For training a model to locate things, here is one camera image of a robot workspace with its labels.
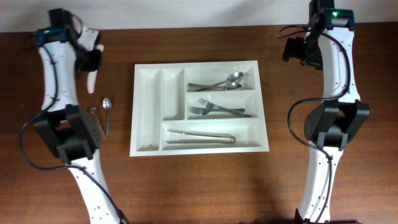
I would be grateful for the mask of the metal fork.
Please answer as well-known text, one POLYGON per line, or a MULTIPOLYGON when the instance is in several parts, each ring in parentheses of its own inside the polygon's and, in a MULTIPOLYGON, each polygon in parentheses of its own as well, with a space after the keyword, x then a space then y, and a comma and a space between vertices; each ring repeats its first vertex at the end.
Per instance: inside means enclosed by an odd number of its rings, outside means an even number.
POLYGON ((207 108, 197 108, 197 107, 190 107, 189 111, 193 114, 199 114, 199 115, 206 115, 212 112, 223 112, 223 110, 221 109, 207 109, 207 108))
POLYGON ((222 106, 218 106, 218 105, 216 105, 214 103, 211 103, 209 101, 204 100, 203 98, 199 98, 198 99, 198 103, 200 105, 204 106, 205 108, 209 109, 209 110, 221 110, 221 111, 225 111, 225 112, 228 112, 228 113, 231 113, 231 114, 235 114, 235 115, 237 115, 239 117, 243 117, 243 118, 250 118, 251 117, 251 115, 248 115, 248 114, 246 114, 244 112, 240 112, 238 110, 233 110, 233 109, 225 108, 225 107, 222 107, 222 106))

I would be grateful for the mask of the metal tongs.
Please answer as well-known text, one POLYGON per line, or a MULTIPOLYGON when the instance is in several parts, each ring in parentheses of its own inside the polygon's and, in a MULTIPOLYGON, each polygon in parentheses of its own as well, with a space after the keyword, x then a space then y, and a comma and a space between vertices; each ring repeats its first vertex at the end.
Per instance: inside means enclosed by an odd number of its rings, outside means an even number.
POLYGON ((236 138, 230 134, 199 133, 193 131, 181 131, 168 129, 169 133, 182 135, 180 139, 168 139, 167 144, 234 144, 236 138))

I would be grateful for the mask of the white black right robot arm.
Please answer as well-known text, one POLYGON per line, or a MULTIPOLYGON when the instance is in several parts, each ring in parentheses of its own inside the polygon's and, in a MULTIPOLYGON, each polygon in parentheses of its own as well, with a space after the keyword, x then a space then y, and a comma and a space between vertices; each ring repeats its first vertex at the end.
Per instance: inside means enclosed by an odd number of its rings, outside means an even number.
POLYGON ((347 144, 370 114, 362 103, 353 69, 354 12, 337 9, 334 0, 312 0, 309 21, 289 34, 282 59, 300 60, 323 72, 323 96, 304 122, 304 139, 310 160, 303 199, 295 210, 294 223, 331 223, 330 199, 336 168, 347 144))

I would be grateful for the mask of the small metal teaspoon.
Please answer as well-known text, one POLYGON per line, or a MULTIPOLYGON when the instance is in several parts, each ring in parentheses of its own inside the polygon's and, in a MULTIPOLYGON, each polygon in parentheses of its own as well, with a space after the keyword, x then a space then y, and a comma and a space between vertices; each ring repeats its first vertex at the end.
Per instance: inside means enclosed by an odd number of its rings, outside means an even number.
POLYGON ((109 136, 110 130, 110 111, 112 108, 112 104, 109 98, 104 98, 102 102, 103 108, 106 110, 106 135, 109 136))

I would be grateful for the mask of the small bent metal spoon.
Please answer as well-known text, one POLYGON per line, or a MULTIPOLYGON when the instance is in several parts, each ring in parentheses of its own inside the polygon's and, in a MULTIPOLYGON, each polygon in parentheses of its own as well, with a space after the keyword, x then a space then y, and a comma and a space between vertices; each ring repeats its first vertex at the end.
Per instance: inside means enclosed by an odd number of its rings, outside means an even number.
POLYGON ((97 112, 97 107, 91 106, 89 108, 89 110, 90 110, 90 113, 94 117, 95 123, 97 125, 97 128, 99 129, 100 134, 102 135, 103 139, 106 139, 106 135, 104 133, 103 127, 102 127, 101 122, 100 122, 100 117, 99 117, 99 114, 97 112))

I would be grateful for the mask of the large metal spoon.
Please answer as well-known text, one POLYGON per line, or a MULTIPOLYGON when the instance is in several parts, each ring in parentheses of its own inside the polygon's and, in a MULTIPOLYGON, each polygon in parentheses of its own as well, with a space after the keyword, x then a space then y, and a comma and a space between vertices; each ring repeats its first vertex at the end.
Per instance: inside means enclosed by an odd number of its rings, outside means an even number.
POLYGON ((196 83, 189 83, 189 87, 201 87, 201 88, 211 88, 211 87, 216 87, 220 86, 221 84, 229 85, 232 83, 239 83, 242 79, 244 78, 244 73, 243 72, 234 72, 230 75, 227 76, 227 78, 221 82, 217 82, 211 85, 201 85, 201 84, 196 84, 196 83))
POLYGON ((210 91, 210 90, 240 90, 243 86, 240 83, 229 83, 224 86, 208 86, 198 89, 197 91, 210 91))

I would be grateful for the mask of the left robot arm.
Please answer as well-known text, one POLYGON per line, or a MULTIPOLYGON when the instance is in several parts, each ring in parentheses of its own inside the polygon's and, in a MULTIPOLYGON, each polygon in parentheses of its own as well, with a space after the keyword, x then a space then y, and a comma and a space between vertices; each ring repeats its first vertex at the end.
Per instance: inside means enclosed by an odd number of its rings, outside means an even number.
POLYGON ((101 169, 101 133, 80 108, 76 72, 95 76, 102 63, 98 30, 87 28, 72 12, 49 10, 50 25, 34 34, 44 66, 45 96, 32 120, 54 157, 69 170, 83 197, 90 223, 127 223, 109 194, 101 169))

